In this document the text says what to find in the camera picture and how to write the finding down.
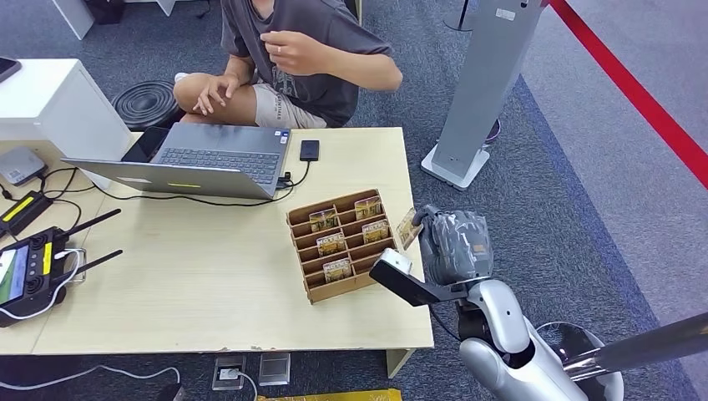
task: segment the gray t-shirt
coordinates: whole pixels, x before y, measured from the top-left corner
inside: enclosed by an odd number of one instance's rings
[[[271,62],[260,34],[295,31],[349,53],[391,53],[391,46],[359,26],[341,0],[275,0],[273,13],[265,19],[251,0],[222,0],[221,9],[221,46],[237,57],[251,56],[263,81],[330,127],[343,126],[354,114],[359,88],[328,74],[283,73]]]

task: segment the gray robot glove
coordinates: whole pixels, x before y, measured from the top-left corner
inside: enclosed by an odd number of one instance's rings
[[[413,224],[423,224],[419,236],[422,259],[437,284],[446,286],[492,274],[492,245],[483,216],[425,205]]]

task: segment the card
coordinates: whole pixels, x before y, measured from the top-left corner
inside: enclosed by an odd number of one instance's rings
[[[312,232],[336,227],[336,211],[334,208],[312,213],[310,215],[310,227],[312,228]]]
[[[372,196],[371,198],[354,202],[354,211],[357,214],[357,220],[364,220],[372,216],[381,214],[381,197]]]
[[[322,270],[325,271],[325,282],[335,282],[342,278],[351,277],[351,262],[349,258],[331,261],[322,265]]]
[[[374,221],[362,227],[364,234],[364,243],[380,241],[388,238],[388,221]]]
[[[398,238],[401,239],[401,245],[403,245],[403,250],[405,251],[408,247],[415,241],[418,234],[422,230],[422,225],[414,226],[413,217],[416,215],[416,209],[411,208],[411,210],[406,213],[403,217],[401,223],[396,227],[396,232],[398,233]]]
[[[317,238],[317,250],[320,252],[320,257],[346,250],[344,234],[337,232],[331,236]]]

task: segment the red line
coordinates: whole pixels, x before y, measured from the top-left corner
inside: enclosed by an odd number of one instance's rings
[[[550,0],[550,4],[619,90],[708,189],[708,155],[703,149],[622,65],[565,0]]]

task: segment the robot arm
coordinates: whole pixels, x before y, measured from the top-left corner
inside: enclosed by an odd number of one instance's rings
[[[410,274],[411,262],[386,249],[370,276],[413,306],[456,301],[460,357],[469,372],[503,401],[586,401],[559,358],[521,312],[511,288],[489,278],[493,253],[487,224],[472,212],[425,206],[421,253],[438,287]]]

